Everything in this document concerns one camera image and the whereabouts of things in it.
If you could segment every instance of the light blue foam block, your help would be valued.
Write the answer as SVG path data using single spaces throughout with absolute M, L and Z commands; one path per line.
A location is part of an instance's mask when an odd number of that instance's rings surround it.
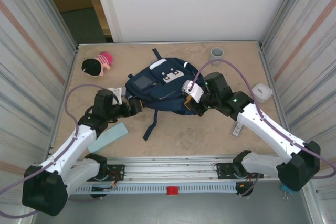
M 103 132 L 96 141 L 89 145 L 88 149 L 90 153 L 94 153 L 104 148 L 108 144 L 128 134 L 128 130 L 124 123 L 118 123 L 116 126 Z

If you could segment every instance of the beige tabletop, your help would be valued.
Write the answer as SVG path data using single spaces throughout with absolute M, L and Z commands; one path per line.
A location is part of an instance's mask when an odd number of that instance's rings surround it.
M 208 61 L 213 47 L 223 48 L 224 58 L 245 75 L 252 87 L 258 83 L 267 84 L 255 42 L 105 44 L 80 46 L 70 88 L 85 83 L 94 83 L 106 88 L 123 86 L 128 80 L 128 74 L 137 74 L 156 61 L 152 48 L 157 48 L 163 58 L 178 57 L 199 69 Z M 105 70 L 103 77 L 93 78 L 83 75 L 81 72 L 83 60 L 94 58 L 101 51 L 107 51 L 113 55 L 114 63 L 111 70 Z M 234 92 L 240 90 L 249 94 L 241 77 L 230 66 L 224 63 L 218 66 L 209 65 L 202 74 L 205 76 L 214 71 L 224 75 Z M 75 91 L 69 98 L 69 111 L 79 119 L 85 110 L 93 105 L 96 92 L 97 88 L 93 87 L 84 87 Z M 261 104 L 261 108 L 279 122 L 273 99 Z M 208 110 L 203 117 L 181 116 L 172 112 L 159 111 L 157 126 L 145 142 L 142 136 L 147 127 L 152 124 L 153 115 L 154 110 L 144 108 L 136 116 L 119 119 L 119 122 L 125 123 L 129 134 L 106 146 L 98 154 L 105 157 L 136 157 L 238 154 L 243 150 L 252 150 L 259 154 L 274 153 L 265 142 L 246 127 L 238 138 L 231 136 L 235 122 L 216 110 Z M 73 121 L 63 113 L 55 141 L 55 150 L 69 137 L 74 127 Z

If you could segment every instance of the white wall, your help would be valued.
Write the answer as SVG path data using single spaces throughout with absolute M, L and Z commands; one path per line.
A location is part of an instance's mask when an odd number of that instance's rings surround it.
M 115 42 L 261 40 L 282 0 L 101 0 Z

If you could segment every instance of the backpack strap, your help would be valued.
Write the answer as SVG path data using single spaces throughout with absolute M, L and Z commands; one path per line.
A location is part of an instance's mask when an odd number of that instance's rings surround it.
M 152 51 L 153 51 L 153 53 L 155 54 L 155 56 L 157 57 L 158 60 L 162 59 L 161 55 L 159 54 L 159 52 L 156 48 L 153 48 Z
M 144 136 L 142 137 L 145 141 L 148 140 L 148 137 L 150 136 L 150 134 L 152 133 L 153 129 L 155 128 L 156 124 L 157 124 L 157 120 L 158 120 L 158 117 L 157 117 L 157 112 L 158 110 L 155 110 L 154 112 L 154 118 L 153 118 L 153 123 L 151 126 L 149 126 L 146 130 L 146 133 L 144 134 Z

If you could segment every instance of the red block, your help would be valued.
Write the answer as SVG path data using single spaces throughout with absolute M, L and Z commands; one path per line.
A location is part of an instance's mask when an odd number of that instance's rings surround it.
M 167 195 L 179 195 L 178 186 L 167 186 Z

